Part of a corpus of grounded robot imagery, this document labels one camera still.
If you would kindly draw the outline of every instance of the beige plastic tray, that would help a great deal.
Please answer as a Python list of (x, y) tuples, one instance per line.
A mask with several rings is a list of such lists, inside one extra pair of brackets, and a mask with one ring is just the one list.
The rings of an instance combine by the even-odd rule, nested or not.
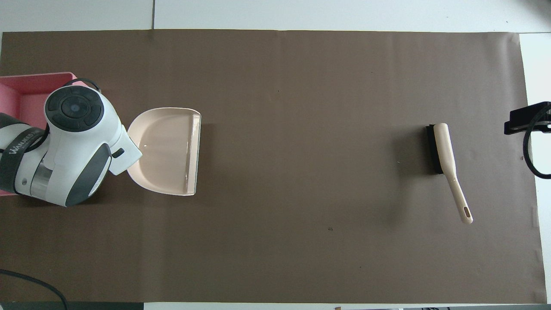
[(128, 135), (143, 156), (128, 169), (141, 187), (162, 194), (195, 194), (201, 114), (186, 108), (156, 108), (138, 115)]

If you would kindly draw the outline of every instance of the pink plastic container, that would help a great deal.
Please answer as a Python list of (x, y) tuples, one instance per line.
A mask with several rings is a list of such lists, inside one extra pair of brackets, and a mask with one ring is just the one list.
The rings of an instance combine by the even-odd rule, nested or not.
[[(45, 128), (44, 102), (50, 93), (76, 76), (70, 72), (0, 77), (0, 112), (33, 127)], [(76, 82), (74, 85), (86, 85)], [(15, 195), (0, 190), (0, 196)]]

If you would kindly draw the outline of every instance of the hand brush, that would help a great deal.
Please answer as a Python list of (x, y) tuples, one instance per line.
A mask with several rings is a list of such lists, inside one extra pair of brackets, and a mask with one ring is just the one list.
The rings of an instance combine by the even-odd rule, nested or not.
[(433, 159), (435, 172), (446, 176), (461, 221), (465, 224), (472, 223), (473, 216), (457, 180), (457, 169), (453, 149), (451, 148), (448, 125), (445, 123), (429, 125), (426, 127), (426, 134), (429, 138), (430, 155)]

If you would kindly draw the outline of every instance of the brush handle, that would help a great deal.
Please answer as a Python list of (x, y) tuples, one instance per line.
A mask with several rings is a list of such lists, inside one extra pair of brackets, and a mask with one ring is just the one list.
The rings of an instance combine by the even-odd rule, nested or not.
[(457, 210), (459, 211), (461, 221), (465, 224), (471, 224), (473, 222), (473, 215), (467, 205), (467, 200), (465, 199), (463, 190), (461, 190), (457, 177), (451, 175), (446, 176), (446, 178), (448, 180), (448, 184), (450, 185), (451, 193), (453, 195), (453, 199), (455, 200)]

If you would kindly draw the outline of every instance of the gray strap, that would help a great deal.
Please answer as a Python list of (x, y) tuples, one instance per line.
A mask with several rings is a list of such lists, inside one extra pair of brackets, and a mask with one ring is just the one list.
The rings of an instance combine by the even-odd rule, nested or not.
[(0, 158), (0, 189), (19, 194), (15, 190), (15, 176), (25, 150), (44, 134), (44, 130), (31, 127), (20, 133), (2, 153)]

